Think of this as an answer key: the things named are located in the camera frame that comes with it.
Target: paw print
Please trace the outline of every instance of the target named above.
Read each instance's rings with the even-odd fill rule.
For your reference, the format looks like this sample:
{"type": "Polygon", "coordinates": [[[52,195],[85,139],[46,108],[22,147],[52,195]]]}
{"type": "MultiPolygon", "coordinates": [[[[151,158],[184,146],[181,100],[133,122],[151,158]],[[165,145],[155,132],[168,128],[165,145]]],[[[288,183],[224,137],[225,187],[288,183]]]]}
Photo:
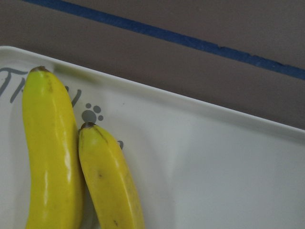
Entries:
{"type": "MultiPolygon", "coordinates": [[[[86,108],[90,109],[91,108],[91,104],[89,104],[89,103],[86,104],[86,108]]],[[[93,111],[92,110],[85,110],[81,114],[81,117],[82,117],[84,122],[95,123],[97,118],[100,121],[104,119],[104,117],[102,115],[98,115],[101,111],[102,111],[101,108],[96,105],[96,106],[93,107],[93,111]]]]}

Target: brown banana tip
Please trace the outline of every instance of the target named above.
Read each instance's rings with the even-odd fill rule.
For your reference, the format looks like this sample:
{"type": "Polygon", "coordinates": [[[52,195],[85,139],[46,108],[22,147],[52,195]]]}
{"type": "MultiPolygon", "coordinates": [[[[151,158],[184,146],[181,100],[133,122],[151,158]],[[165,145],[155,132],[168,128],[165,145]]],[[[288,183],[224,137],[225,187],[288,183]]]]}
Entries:
{"type": "Polygon", "coordinates": [[[30,73],[32,72],[49,72],[44,66],[38,66],[30,70],[30,73]]]}
{"type": "Polygon", "coordinates": [[[87,123],[84,123],[83,125],[81,125],[81,130],[83,128],[90,128],[90,127],[93,127],[94,125],[96,125],[95,123],[92,123],[92,122],[87,122],[87,123]]]}

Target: banana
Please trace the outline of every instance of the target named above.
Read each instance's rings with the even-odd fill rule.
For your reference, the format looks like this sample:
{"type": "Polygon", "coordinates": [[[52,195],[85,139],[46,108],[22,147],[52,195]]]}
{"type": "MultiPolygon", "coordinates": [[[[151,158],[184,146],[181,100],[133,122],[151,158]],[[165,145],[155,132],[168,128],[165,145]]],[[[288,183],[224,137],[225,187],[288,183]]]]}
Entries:
{"type": "Polygon", "coordinates": [[[84,123],[79,157],[102,229],[144,229],[140,199],[116,139],[94,123],[84,123]]]}
{"type": "Polygon", "coordinates": [[[28,74],[22,116],[31,176],[26,229],[78,229],[85,189],[78,129],[67,90],[42,66],[28,74]]]}

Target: plastic tray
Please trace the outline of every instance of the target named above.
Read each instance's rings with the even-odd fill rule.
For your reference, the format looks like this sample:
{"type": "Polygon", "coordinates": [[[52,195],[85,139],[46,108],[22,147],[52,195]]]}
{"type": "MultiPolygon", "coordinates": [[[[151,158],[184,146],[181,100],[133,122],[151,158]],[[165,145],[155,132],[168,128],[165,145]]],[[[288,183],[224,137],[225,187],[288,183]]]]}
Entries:
{"type": "MultiPolygon", "coordinates": [[[[305,131],[13,47],[0,47],[0,227],[25,227],[27,72],[69,88],[79,126],[120,141],[147,229],[304,229],[305,131]]],[[[83,229],[99,228],[87,194],[83,229]]]]}

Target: blue stripe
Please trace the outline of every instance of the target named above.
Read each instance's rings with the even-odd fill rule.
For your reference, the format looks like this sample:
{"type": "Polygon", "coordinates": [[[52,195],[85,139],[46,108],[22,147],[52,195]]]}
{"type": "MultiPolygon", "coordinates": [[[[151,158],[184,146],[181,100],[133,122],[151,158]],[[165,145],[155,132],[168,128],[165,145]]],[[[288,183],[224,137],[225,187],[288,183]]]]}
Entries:
{"type": "Polygon", "coordinates": [[[62,0],[23,0],[305,80],[305,70],[62,0]]]}

